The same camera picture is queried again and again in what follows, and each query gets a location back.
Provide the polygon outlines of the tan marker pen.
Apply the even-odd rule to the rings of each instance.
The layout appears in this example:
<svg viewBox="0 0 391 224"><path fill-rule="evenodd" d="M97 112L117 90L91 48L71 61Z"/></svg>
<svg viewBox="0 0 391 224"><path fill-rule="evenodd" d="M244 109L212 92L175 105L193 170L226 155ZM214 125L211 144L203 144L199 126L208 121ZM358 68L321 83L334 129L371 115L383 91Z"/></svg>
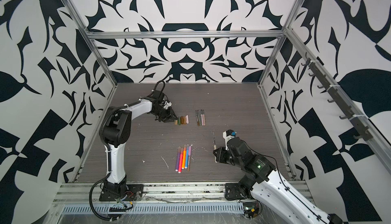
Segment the tan marker pen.
<svg viewBox="0 0 391 224"><path fill-rule="evenodd" d="M217 146L216 146L215 136L213 136L213 155L215 157L215 162L217 163L216 154L217 154Z"/></svg>

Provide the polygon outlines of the dark brown marker pen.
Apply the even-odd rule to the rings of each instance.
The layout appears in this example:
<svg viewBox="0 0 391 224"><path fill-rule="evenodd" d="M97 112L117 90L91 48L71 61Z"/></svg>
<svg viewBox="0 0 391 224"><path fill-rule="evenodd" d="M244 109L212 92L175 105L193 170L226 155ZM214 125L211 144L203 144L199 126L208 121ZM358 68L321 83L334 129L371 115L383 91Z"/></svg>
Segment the dark brown marker pen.
<svg viewBox="0 0 391 224"><path fill-rule="evenodd" d="M195 115L196 115L195 117L196 117L196 120L197 120L197 126L200 126L200 119L199 119L198 110L196 110Z"/></svg>

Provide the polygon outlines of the brown capped pink marker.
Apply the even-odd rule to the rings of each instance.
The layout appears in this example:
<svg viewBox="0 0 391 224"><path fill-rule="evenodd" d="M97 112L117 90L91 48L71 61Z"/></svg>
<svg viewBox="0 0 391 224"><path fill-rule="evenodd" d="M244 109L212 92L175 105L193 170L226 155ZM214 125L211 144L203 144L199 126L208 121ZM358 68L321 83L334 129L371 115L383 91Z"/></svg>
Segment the brown capped pink marker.
<svg viewBox="0 0 391 224"><path fill-rule="evenodd" d="M200 110L201 125L205 126L203 110Z"/></svg>

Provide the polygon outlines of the lilac capped tan marker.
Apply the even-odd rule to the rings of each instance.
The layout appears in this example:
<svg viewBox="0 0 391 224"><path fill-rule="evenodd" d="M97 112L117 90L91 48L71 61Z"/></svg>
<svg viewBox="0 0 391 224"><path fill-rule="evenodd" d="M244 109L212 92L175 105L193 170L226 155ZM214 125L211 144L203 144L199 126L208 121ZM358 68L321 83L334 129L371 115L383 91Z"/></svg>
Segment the lilac capped tan marker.
<svg viewBox="0 0 391 224"><path fill-rule="evenodd" d="M191 163L191 152L192 152L192 145L188 148L188 161L187 161L187 171L190 171L190 163Z"/></svg>

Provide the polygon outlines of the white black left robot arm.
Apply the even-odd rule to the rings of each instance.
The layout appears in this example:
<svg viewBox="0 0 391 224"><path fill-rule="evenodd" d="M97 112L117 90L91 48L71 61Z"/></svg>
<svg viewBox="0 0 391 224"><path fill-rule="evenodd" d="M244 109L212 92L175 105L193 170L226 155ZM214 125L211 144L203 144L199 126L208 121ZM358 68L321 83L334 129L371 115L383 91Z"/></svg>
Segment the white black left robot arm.
<svg viewBox="0 0 391 224"><path fill-rule="evenodd" d="M110 107L99 128L99 137L107 155L107 174L91 187L89 205L93 214L103 221L112 222L114 218L102 216L96 211L92 200L93 190L102 183L103 193L108 194L111 199L123 203L127 198L124 153L131 134L132 120L143 114L154 115L158 122L172 123L178 120L172 109L172 103L164 93L165 86L165 81L158 81L151 93L139 98L138 101L121 107Z"/></svg>

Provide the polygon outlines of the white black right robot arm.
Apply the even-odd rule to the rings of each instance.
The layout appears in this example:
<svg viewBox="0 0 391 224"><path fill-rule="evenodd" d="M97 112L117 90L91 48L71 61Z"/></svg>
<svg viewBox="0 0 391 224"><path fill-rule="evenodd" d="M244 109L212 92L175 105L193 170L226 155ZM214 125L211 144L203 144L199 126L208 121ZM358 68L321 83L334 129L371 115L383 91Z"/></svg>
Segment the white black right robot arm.
<svg viewBox="0 0 391 224"><path fill-rule="evenodd" d="M280 173L265 155L251 150L239 137L226 138L226 146L214 146L218 163L239 167L244 176L239 188L266 205L289 224L342 224L336 214L328 214L311 203Z"/></svg>

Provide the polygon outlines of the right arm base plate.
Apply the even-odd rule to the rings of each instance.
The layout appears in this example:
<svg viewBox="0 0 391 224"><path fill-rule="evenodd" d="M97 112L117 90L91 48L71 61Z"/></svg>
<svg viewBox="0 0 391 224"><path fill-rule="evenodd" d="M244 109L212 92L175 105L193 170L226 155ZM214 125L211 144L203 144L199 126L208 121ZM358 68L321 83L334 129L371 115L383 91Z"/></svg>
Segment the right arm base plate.
<svg viewBox="0 0 391 224"><path fill-rule="evenodd" d="M253 199L250 190L241 183L225 184L225 199L228 201Z"/></svg>

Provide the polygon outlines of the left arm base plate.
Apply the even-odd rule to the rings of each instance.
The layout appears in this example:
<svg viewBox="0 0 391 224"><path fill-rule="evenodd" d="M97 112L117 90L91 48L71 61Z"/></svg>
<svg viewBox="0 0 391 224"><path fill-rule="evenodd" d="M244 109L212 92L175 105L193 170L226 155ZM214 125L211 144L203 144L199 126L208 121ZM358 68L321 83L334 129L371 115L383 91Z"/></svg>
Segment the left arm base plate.
<svg viewBox="0 0 391 224"><path fill-rule="evenodd" d="M104 183L99 197L101 202L113 202L117 199L135 201L143 195L143 184L111 184Z"/></svg>

